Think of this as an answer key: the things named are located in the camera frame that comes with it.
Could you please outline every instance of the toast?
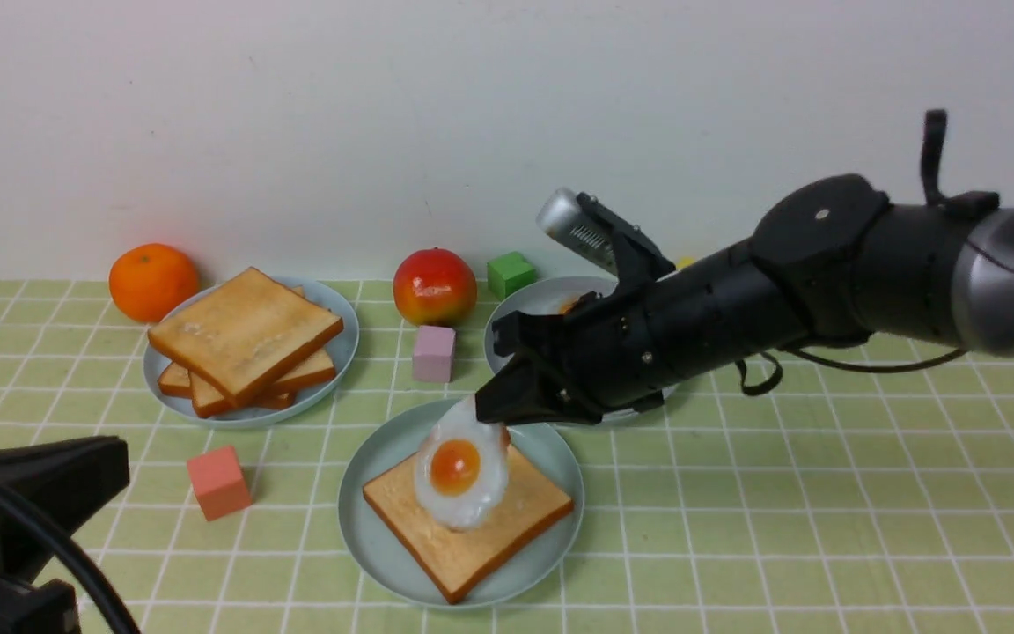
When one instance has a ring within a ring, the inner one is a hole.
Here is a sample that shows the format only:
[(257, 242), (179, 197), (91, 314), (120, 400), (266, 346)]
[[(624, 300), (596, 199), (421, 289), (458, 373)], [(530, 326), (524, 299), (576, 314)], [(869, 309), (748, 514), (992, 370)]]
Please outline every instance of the toast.
[(166, 365), (158, 374), (158, 392), (165, 397), (191, 398), (191, 371), (179, 364)]
[(148, 341), (237, 410), (322, 349), (343, 326), (335, 312), (248, 268), (152, 326)]
[[(303, 286), (295, 286), (292, 292), (297, 293), (300, 297), (304, 297)], [(305, 358), (295, 368), (290, 369), (284, 376), (277, 378), (277, 381), (270, 385), (269, 390), (265, 391), (264, 396), (281, 397), (284, 394), (307, 390), (309, 386), (330, 381), (337, 373), (334, 358), (331, 358), (331, 354), (328, 354), (327, 350), (319, 350), (317, 353), (312, 354), (312, 356)], [(217, 392), (217, 390), (213, 389), (213, 385), (208, 386), (209, 390)], [(166, 365), (166, 368), (162, 370), (162, 374), (158, 376), (158, 392), (166, 395), (166, 397), (192, 398), (191, 371), (183, 368), (179, 364), (174, 364), (174, 362)], [(212, 395), (209, 393), (203, 395), (203, 398), (207, 397), (212, 397)], [(213, 397), (213, 400), (217, 401), (218, 398), (220, 398), (220, 393), (218, 393), (217, 397)]]
[(574, 498), (511, 445), (510, 484), (503, 501), (478, 529), (457, 533), (418, 504), (415, 461), (416, 454), (406, 457), (371, 479), (363, 486), (363, 497), (451, 605), (461, 603), (477, 584), (574, 510)]
[[(216, 417), (218, 414), (232, 412), (234, 407), (222, 397), (222, 393), (214, 390), (205, 378), (190, 373), (190, 406), (200, 418)], [(250, 403), (249, 407), (264, 407), (266, 410), (286, 410), (295, 404), (295, 394), (262, 394)]]

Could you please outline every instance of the toy block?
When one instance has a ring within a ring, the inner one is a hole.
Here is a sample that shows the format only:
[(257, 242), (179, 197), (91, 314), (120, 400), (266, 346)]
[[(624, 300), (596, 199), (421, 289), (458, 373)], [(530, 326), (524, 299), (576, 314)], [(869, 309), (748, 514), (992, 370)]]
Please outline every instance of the toy block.
[(440, 326), (422, 326), (414, 344), (414, 380), (446, 383), (451, 380), (451, 358), (456, 349), (456, 331)]
[(237, 461), (237, 449), (232, 445), (191, 457), (186, 462), (186, 470), (206, 521), (225, 517), (252, 504), (241, 463)]
[(536, 278), (537, 270), (518, 252), (508, 253), (488, 262), (488, 289), (500, 301), (523, 286), (533, 284)]

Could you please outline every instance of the pink cube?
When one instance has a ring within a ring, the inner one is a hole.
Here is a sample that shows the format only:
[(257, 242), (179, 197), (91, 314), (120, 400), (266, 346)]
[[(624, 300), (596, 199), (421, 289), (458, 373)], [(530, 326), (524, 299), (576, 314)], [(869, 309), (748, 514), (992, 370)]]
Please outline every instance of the pink cube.
[(422, 326), (414, 344), (414, 380), (446, 383), (451, 380), (451, 357), (456, 348), (456, 331), (440, 326)]

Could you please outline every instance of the green checkered tablecloth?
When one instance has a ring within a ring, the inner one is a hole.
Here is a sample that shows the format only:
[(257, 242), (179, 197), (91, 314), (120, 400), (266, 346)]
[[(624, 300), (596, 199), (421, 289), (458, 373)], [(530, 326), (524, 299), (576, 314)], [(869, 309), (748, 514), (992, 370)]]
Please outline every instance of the green checkered tablecloth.
[[(588, 504), (574, 553), (494, 611), (411, 607), (363, 577), (336, 524), (356, 446), (490, 371), (484, 293), (457, 377), (412, 380), (384, 281), (333, 282), (363, 326), (334, 397), (269, 430), (210, 432), (143, 384), (144, 328), (97, 282), (0, 281), (0, 448), (116, 434), (133, 482), (77, 534), (151, 634), (1014, 634), (1014, 360), (865, 376), (785, 362), (781, 389), (720, 370), (620, 430), (564, 434)], [(912, 361), (881, 337), (841, 358)], [(257, 502), (206, 523), (185, 461), (237, 447)], [(69, 578), (60, 565), (44, 573)], [(83, 609), (88, 633), (106, 631)]]

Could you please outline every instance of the egg white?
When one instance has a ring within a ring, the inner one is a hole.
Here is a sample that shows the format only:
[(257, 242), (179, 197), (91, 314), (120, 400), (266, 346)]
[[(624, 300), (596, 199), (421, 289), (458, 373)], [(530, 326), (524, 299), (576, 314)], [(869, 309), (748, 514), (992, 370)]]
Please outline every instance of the egg white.
[[(480, 473), (472, 487), (455, 497), (438, 493), (431, 484), (433, 457), (440, 444), (466, 440), (476, 446)], [(453, 531), (470, 531), (484, 521), (491, 509), (503, 501), (507, 491), (507, 452), (503, 426), (479, 422), (476, 400), (464, 398), (451, 407), (430, 430), (415, 461), (414, 490), (422, 508), (436, 521)]]

